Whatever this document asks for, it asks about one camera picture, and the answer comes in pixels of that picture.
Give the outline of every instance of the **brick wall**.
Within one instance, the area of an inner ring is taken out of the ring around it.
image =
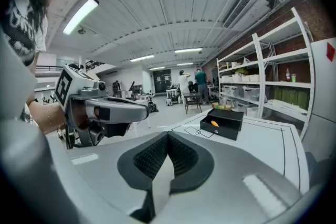
[[[323,40],[327,38],[336,37],[336,31],[331,19],[328,16],[328,12],[324,9],[324,6],[320,0],[291,0],[281,9],[271,14],[259,25],[254,27],[236,42],[234,42],[229,48],[218,54],[210,62],[202,66],[207,77],[212,78],[211,70],[217,65],[216,58],[222,58],[229,55],[233,51],[241,48],[252,41],[251,35],[257,33],[258,36],[271,31],[284,22],[293,18],[291,8],[295,7],[303,22],[307,22],[314,41]],[[305,48],[303,37],[296,37],[280,44],[275,45],[277,54],[283,54],[285,52],[298,50]],[[268,49],[263,50],[264,57],[269,53]],[[257,60],[256,54],[252,54],[247,57],[251,61]],[[297,82],[310,82],[309,63],[308,61],[299,61],[293,63],[286,63],[278,65],[279,80],[283,80],[286,76],[286,67],[289,67],[291,73],[297,74]],[[253,69],[255,73],[259,73],[258,69]],[[266,80],[273,80],[272,69],[268,67],[266,69]]]

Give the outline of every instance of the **black tray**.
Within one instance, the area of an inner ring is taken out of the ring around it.
[[[200,122],[201,129],[232,140],[237,140],[238,132],[242,128],[243,112],[234,112],[220,109],[212,109],[208,116]]]

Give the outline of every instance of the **bottle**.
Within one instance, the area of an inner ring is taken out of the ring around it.
[[[289,67],[286,68],[286,81],[290,81]]]

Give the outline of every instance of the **orange object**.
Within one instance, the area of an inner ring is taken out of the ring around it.
[[[211,124],[212,124],[213,126],[219,127],[218,124],[217,124],[217,122],[215,122],[215,121],[211,121]]]

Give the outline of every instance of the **black door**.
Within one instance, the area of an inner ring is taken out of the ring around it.
[[[170,69],[154,71],[155,92],[166,92],[171,85],[172,75]]]

